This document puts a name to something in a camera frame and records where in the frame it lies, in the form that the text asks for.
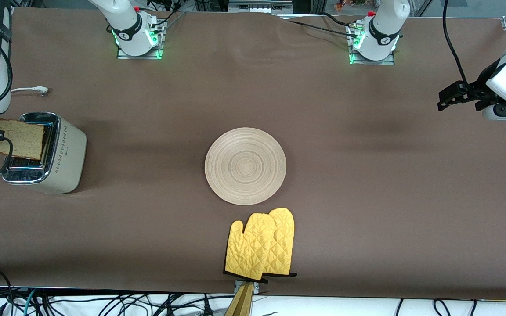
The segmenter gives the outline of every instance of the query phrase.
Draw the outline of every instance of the yellow oven mitt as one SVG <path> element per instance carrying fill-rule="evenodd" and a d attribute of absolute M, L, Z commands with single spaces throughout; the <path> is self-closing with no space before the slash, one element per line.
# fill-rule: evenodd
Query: yellow oven mitt
<path fill-rule="evenodd" d="M 275 220 L 269 214 L 251 214 L 245 231 L 241 220 L 233 222 L 229 230 L 224 271 L 250 280 L 261 280 L 275 230 Z"/>
<path fill-rule="evenodd" d="M 288 276 L 292 262 L 294 218 L 287 208 L 275 208 L 269 212 L 269 216 L 275 221 L 276 230 L 273 235 L 267 266 L 265 266 L 265 274 Z"/>

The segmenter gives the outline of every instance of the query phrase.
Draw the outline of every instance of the wooden plate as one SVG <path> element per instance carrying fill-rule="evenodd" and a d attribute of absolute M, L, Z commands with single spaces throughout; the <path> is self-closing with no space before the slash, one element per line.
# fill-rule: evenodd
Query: wooden plate
<path fill-rule="evenodd" d="M 273 136 L 243 127 L 220 136 L 208 150 L 206 179 L 222 200 L 237 205 L 261 203 L 285 179 L 286 157 Z"/>

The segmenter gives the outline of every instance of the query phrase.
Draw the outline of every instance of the white toaster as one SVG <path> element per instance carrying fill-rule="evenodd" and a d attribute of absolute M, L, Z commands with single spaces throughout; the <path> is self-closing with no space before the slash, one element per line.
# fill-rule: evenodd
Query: white toaster
<path fill-rule="evenodd" d="M 42 160 L 12 158 L 3 179 L 45 194 L 72 192 L 79 185 L 85 161 L 85 133 L 50 112 L 26 113 L 19 120 L 44 126 Z"/>

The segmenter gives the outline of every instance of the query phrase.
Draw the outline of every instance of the white cable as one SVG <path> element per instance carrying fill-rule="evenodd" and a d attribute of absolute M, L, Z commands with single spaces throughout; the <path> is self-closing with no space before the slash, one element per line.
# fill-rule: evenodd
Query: white cable
<path fill-rule="evenodd" d="M 11 92 L 18 92 L 18 91 L 38 91 L 41 95 L 45 96 L 48 93 L 48 88 L 45 86 L 27 86 L 26 88 L 14 88 L 11 90 Z"/>

